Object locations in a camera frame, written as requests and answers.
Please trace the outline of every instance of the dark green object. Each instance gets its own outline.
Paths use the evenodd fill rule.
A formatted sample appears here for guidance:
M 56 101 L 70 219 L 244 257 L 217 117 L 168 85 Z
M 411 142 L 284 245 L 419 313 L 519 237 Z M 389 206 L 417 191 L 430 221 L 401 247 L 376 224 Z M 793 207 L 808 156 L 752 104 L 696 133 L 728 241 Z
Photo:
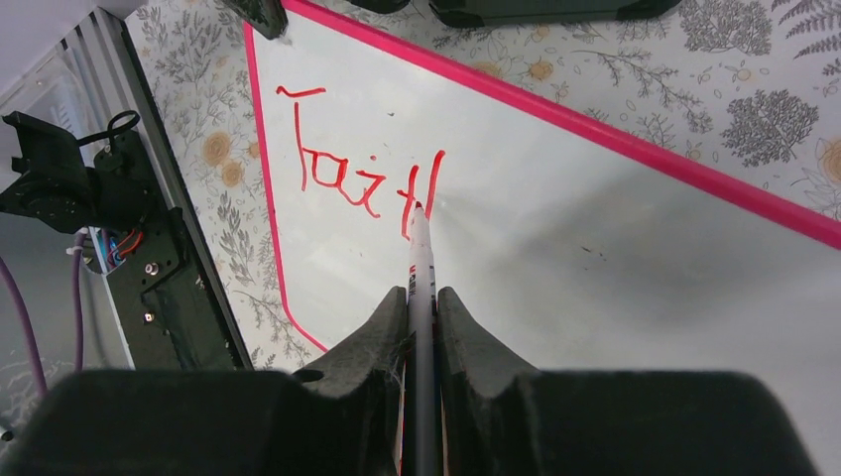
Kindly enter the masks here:
M 280 0 L 222 0 L 222 3 L 269 40 L 282 35 L 289 24 Z

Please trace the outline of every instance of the pink border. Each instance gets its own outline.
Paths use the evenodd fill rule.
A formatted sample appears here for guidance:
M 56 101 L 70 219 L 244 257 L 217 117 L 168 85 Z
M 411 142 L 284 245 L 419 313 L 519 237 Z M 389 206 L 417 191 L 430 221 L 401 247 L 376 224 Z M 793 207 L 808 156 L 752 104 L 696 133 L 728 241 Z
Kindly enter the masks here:
M 681 180 L 763 216 L 781 226 L 809 236 L 832 248 L 841 249 L 841 222 L 820 215 L 808 208 L 792 203 L 736 178 L 692 162 L 618 129 L 606 126 L 595 119 L 554 104 L 542 97 L 495 79 L 452 59 L 438 56 L 379 30 L 356 23 L 323 7 L 313 5 L 304 0 L 284 0 L 283 4 L 287 10 L 309 18 L 327 28 L 493 97 L 667 176 Z M 245 47 L 248 55 L 248 67 L 250 70 L 251 88 L 257 119 L 257 136 L 260 142 L 260 155 L 263 161 L 263 178 L 266 181 L 266 197 L 269 201 L 269 214 L 272 216 L 270 221 L 275 244 L 275 256 L 278 260 L 278 278 L 281 285 L 281 299 L 283 300 L 284 311 L 289 317 L 290 322 L 301 335 L 306 337 L 319 349 L 325 351 L 326 347 L 303 330 L 289 310 L 284 283 L 281 244 L 277 229 L 277 220 L 274 219 L 275 208 L 274 201 L 272 200 L 272 180 L 269 174 L 269 161 L 264 152 L 266 151 L 266 137 L 263 124 L 262 103 L 260 102 L 260 89 L 257 81 L 254 33 L 253 29 L 248 25 L 245 26 Z

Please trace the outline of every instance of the black cable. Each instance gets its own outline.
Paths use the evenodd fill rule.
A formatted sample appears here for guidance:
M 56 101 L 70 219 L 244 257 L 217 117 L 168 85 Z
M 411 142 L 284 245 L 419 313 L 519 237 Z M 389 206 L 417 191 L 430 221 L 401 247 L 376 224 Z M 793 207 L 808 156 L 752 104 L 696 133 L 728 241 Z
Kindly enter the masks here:
M 120 119 L 133 116 L 129 121 L 125 124 L 114 127 L 114 124 L 117 123 Z M 112 117 L 110 121 L 108 121 L 108 129 L 104 132 L 98 132 L 96 134 L 91 134 L 89 136 L 82 137 L 81 139 L 76 140 L 76 144 L 81 146 L 86 146 L 91 142 L 101 141 L 102 139 L 108 139 L 108 145 L 111 146 L 111 149 L 116 149 L 116 144 L 114 143 L 114 138 L 119 136 L 120 134 L 127 132 L 134 128 L 134 126 L 140 123 L 140 114 L 137 111 L 133 111 L 129 109 L 128 111 L 123 111 L 116 116 Z

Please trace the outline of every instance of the floral tablecloth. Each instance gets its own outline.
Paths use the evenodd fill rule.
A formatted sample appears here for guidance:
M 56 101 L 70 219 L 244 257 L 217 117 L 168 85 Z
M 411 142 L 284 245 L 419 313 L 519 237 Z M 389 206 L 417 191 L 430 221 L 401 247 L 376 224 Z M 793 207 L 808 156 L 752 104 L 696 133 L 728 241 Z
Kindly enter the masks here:
M 841 219 L 841 0 L 478 30 L 425 0 L 389 16 L 319 3 Z M 241 23 L 212 0 L 151 0 L 127 24 L 251 358 L 293 370 L 319 351 L 281 308 Z

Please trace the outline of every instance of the patterned fabric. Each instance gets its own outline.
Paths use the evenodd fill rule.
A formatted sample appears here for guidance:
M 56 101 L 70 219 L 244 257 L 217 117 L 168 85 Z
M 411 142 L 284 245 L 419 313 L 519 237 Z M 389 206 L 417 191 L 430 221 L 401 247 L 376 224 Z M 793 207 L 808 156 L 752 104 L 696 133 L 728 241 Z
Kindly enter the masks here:
M 841 0 L 477 30 L 426 0 L 387 16 L 318 3 L 841 219 Z M 319 351 L 281 308 L 240 22 L 212 0 L 151 0 L 127 23 L 251 358 L 293 370 Z

